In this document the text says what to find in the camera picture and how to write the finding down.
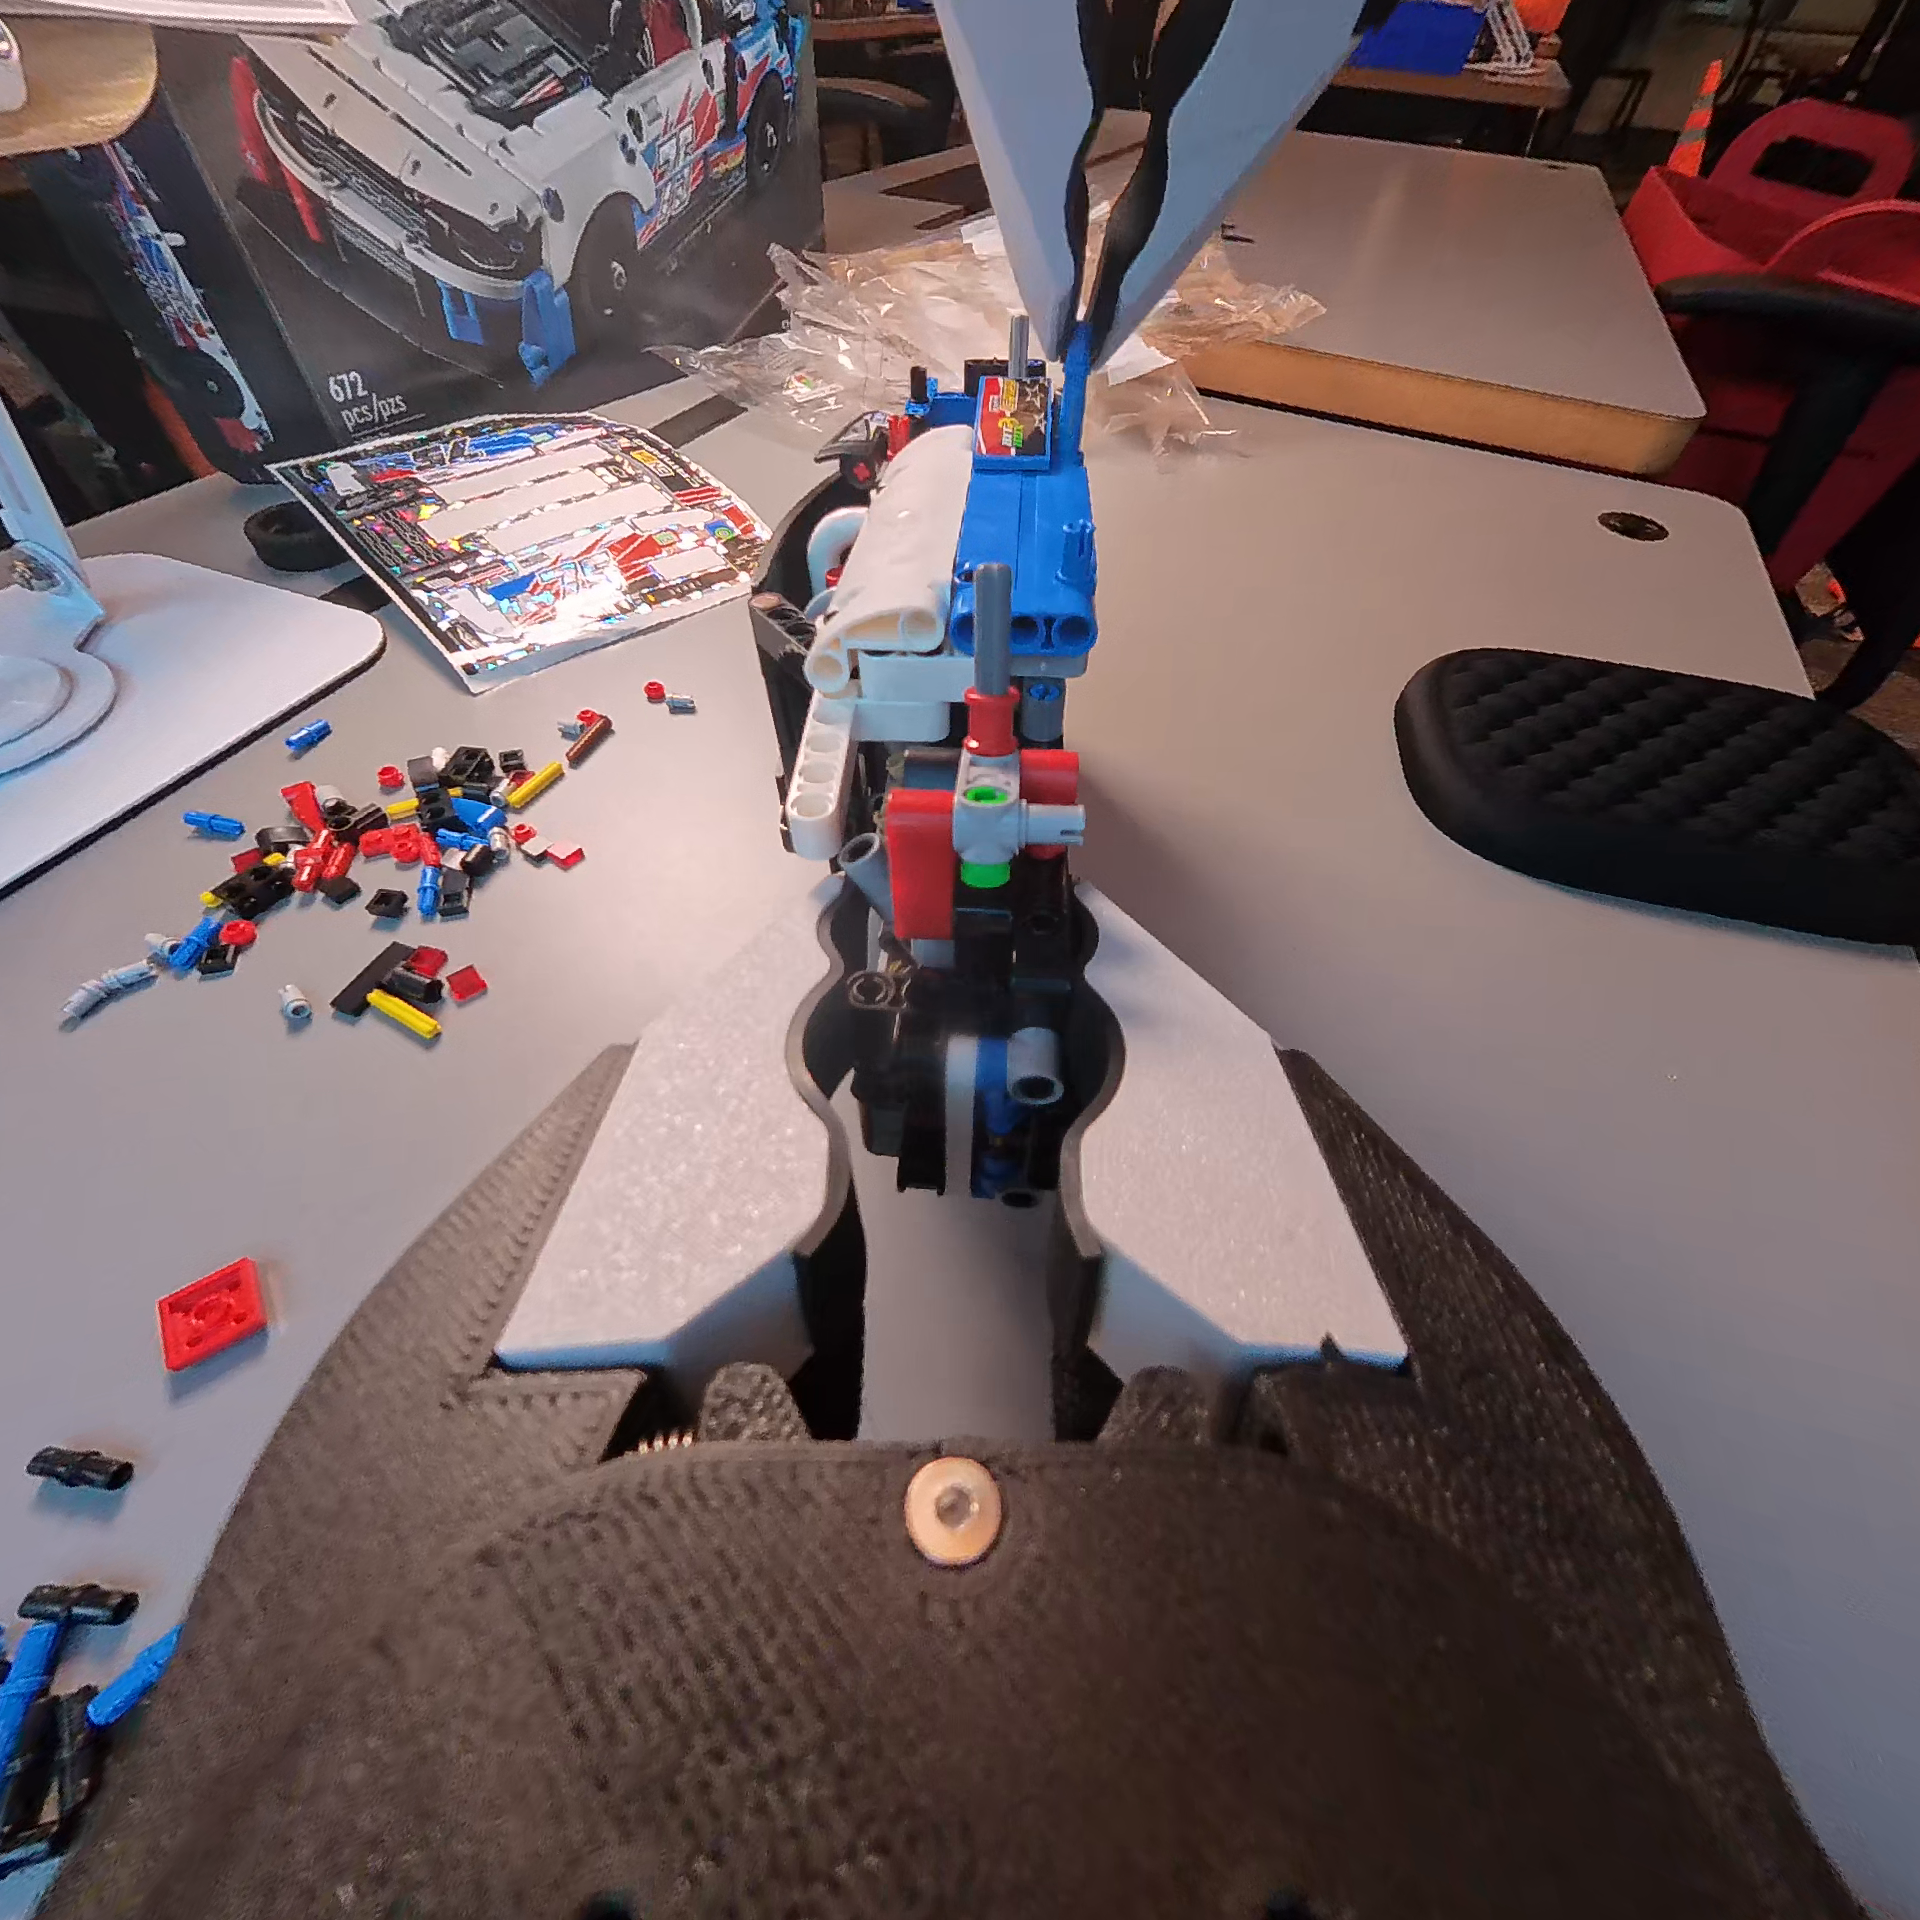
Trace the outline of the holographic sticker sheet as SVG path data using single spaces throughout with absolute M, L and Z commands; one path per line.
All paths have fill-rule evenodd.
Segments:
M 477 694 L 751 586 L 771 527 L 642 428 L 480 415 L 272 474 Z

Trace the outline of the lego car model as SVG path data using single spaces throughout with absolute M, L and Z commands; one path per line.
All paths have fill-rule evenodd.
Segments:
M 1015 317 L 957 389 L 912 368 L 823 452 L 751 594 L 787 847 L 848 912 L 862 1135 L 902 1188 L 1012 1210 L 1055 1186 L 1086 839 L 1070 679 L 1096 642 L 1086 454 Z

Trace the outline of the crumpled clear plastic bags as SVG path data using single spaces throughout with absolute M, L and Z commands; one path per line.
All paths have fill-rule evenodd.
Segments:
M 771 246 L 771 259 L 779 332 L 656 351 L 818 440 L 901 403 L 914 363 L 948 379 L 970 357 L 1002 357 L 1019 304 L 992 215 L 898 246 L 837 255 Z M 1088 435 L 1135 430 L 1152 448 L 1198 444 L 1213 424 L 1183 366 L 1206 347 L 1277 342 L 1320 312 L 1298 287 L 1242 278 L 1224 243 L 1206 240 L 1143 326 L 1092 372 Z

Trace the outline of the red square lego plate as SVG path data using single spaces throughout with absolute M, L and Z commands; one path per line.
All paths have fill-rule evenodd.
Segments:
M 267 1333 L 267 1295 L 251 1258 L 237 1258 L 156 1303 L 162 1366 L 182 1373 Z

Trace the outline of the dark lego set box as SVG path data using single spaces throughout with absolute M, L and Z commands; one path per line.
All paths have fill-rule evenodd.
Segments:
M 158 32 L 114 141 L 27 160 L 234 477 L 588 410 L 775 308 L 823 234 L 810 26 L 779 2 L 352 4 L 339 38 Z

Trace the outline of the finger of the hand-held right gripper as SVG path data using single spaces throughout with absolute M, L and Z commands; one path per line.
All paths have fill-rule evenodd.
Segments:
M 1349 60 L 1357 2 L 1182 2 L 1144 69 L 1147 132 L 1088 300 L 1102 368 Z
M 1083 162 L 1096 132 L 1102 2 L 940 2 L 970 140 L 1044 355 L 1064 355 L 1088 246 Z

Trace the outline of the red plastic chairs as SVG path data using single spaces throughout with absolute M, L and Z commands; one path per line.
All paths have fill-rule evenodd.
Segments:
M 1831 570 L 1861 637 L 1822 700 L 1861 706 L 1918 623 L 1918 206 L 1906 122 L 1795 100 L 1699 178 L 1653 167 L 1627 240 L 1702 397 L 1666 485 L 1740 508 L 1784 604 Z

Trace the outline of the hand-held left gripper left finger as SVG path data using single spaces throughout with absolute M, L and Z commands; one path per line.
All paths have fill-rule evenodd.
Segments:
M 796 1373 L 858 1344 L 848 1142 L 802 1059 L 842 975 L 818 880 L 637 1037 L 496 1340 L 517 1372 Z

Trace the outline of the grey side table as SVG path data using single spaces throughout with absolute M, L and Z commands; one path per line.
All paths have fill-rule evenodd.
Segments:
M 1591 167 L 1298 130 L 1227 251 L 1326 311 L 1190 357 L 1202 394 L 1648 477 L 1702 418 Z

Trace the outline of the white book stand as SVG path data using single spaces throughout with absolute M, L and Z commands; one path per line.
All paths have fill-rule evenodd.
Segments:
M 192 448 L 240 487 L 322 448 L 335 415 L 242 226 L 228 56 L 242 4 L 4 4 L 4 160 L 43 196 L 107 326 Z M 72 533 L 4 414 L 4 892 L 270 733 L 383 648 L 376 618 L 255 556 L 222 491 L 154 544 Z

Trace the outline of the pile of blue black pins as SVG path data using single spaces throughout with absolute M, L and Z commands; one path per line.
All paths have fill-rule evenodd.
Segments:
M 4 1660 L 3 1683 L 3 1874 L 58 1859 L 79 1824 L 102 1763 L 86 1718 L 94 1687 L 54 1695 L 66 1635 L 79 1624 L 123 1624 L 134 1590 L 100 1584 L 42 1584 L 19 1604 L 30 1622 Z

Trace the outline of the pile of small lego pieces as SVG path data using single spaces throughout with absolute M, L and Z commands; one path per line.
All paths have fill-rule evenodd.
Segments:
M 434 748 L 374 772 L 374 800 L 298 780 L 262 824 L 190 806 L 182 828 L 227 847 L 228 870 L 199 892 L 186 933 L 149 933 L 141 955 L 84 978 L 58 1023 L 79 1029 L 100 1010 L 162 978 L 228 978 L 254 951 L 262 920 L 286 904 L 359 907 L 374 931 L 405 920 L 437 931 L 463 920 L 476 888 L 517 861 L 566 872 L 586 856 L 576 836 L 530 818 L 556 783 L 613 739 L 613 718 L 586 706 L 558 720 L 560 749 L 533 763 L 518 748 Z

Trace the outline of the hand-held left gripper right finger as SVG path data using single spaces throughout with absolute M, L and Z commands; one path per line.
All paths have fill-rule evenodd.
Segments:
M 1116 1373 L 1253 1373 L 1333 1341 L 1403 1362 L 1271 1037 L 1103 893 L 1078 899 L 1096 928 L 1088 986 L 1120 1031 L 1118 1090 L 1076 1148 L 1092 1355 Z

